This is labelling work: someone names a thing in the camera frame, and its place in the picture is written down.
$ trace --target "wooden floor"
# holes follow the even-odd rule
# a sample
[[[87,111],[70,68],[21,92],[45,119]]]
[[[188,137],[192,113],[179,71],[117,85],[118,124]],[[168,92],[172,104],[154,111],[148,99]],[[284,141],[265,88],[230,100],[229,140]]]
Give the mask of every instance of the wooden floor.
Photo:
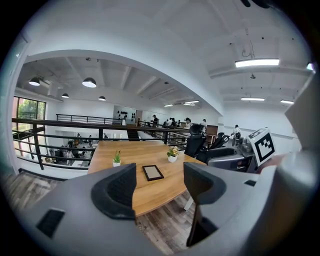
[[[22,171],[18,176],[3,177],[2,188],[7,194],[13,210],[31,207],[60,182]],[[136,225],[165,255],[186,250],[195,203],[184,210],[190,194],[186,191],[166,205],[136,218]]]

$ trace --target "ceiling fixture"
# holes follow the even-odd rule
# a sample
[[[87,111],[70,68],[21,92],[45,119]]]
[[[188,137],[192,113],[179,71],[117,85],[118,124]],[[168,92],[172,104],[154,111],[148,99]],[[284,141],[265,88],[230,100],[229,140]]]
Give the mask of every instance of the ceiling fixture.
[[[82,82],[82,84],[83,84],[84,86],[90,87],[90,88],[94,88],[94,87],[97,86],[96,81],[95,81],[93,78],[91,78],[91,77],[88,77],[88,78],[84,79],[83,82]]]
[[[198,103],[199,100],[194,100],[194,101],[188,101],[188,102],[185,102],[184,104],[189,104],[189,103]]]
[[[293,103],[294,103],[293,101],[284,100],[284,99],[282,99],[280,102],[281,102],[281,103],[287,103],[287,104],[293,104]]]
[[[242,101],[258,101],[258,102],[263,102],[265,99],[264,98],[241,98]]]
[[[260,58],[238,60],[235,62],[237,68],[250,67],[250,66],[278,66],[280,60],[278,58]]]
[[[314,65],[312,63],[308,63],[308,65],[306,66],[306,69],[311,70],[311,71],[315,71]]]
[[[29,84],[32,86],[39,86],[40,85],[40,80],[38,77],[34,77],[29,81]]]

